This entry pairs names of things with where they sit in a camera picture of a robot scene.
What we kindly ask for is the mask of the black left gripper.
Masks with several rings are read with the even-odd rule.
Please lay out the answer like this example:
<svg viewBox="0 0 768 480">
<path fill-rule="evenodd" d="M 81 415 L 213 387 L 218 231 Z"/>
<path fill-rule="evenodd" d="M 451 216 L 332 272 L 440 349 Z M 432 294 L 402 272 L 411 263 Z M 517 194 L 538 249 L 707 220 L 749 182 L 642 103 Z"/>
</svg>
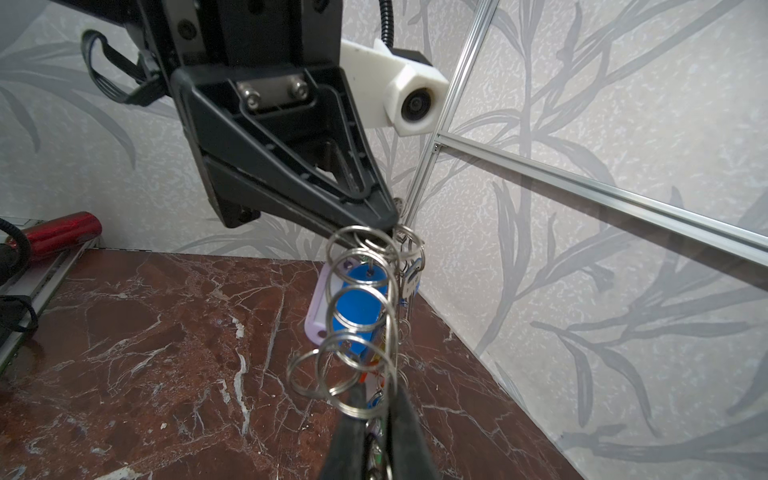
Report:
<svg viewBox="0 0 768 480">
<path fill-rule="evenodd" d="M 342 2 L 67 5 L 124 27 L 139 50 L 132 62 L 101 32 L 82 34 L 88 74 L 107 98 L 146 107 L 172 90 L 224 226 L 269 214 L 329 237 L 351 225 L 390 232 L 398 223 L 340 67 Z M 288 87 L 298 103 L 262 113 L 250 110 L 237 88 L 292 76 L 305 81 Z"/>
</svg>

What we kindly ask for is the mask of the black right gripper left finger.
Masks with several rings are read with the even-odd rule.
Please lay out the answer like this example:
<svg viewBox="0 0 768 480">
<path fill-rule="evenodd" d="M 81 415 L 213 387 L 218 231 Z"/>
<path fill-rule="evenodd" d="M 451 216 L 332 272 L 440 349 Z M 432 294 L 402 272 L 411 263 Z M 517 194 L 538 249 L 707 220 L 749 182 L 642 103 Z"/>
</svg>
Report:
<svg viewBox="0 0 768 480">
<path fill-rule="evenodd" d="M 366 421 L 342 414 L 319 480 L 361 480 L 365 474 Z"/>
</svg>

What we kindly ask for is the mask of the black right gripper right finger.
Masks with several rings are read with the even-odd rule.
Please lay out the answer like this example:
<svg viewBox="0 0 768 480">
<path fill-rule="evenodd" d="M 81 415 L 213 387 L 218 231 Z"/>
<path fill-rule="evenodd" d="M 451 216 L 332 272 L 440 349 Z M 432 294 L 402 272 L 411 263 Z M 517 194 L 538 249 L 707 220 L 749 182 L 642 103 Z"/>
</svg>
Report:
<svg viewBox="0 0 768 480">
<path fill-rule="evenodd" d="M 438 471 L 405 389 L 398 389 L 388 407 L 389 433 L 387 447 L 395 480 L 435 480 Z"/>
</svg>

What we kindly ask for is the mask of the steel key ring disc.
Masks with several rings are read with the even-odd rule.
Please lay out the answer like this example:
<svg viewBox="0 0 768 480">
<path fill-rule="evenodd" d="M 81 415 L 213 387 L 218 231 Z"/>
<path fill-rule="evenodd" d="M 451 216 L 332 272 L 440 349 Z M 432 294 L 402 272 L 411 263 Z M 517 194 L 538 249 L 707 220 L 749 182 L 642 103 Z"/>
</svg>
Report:
<svg viewBox="0 0 768 480">
<path fill-rule="evenodd" d="M 363 479 L 394 479 L 388 407 L 398 389 L 408 395 L 401 332 L 410 327 L 425 243 L 404 225 L 389 233 L 349 226 L 329 237 L 325 255 L 305 319 L 315 347 L 289 362 L 287 380 L 295 393 L 365 420 Z"/>
</svg>

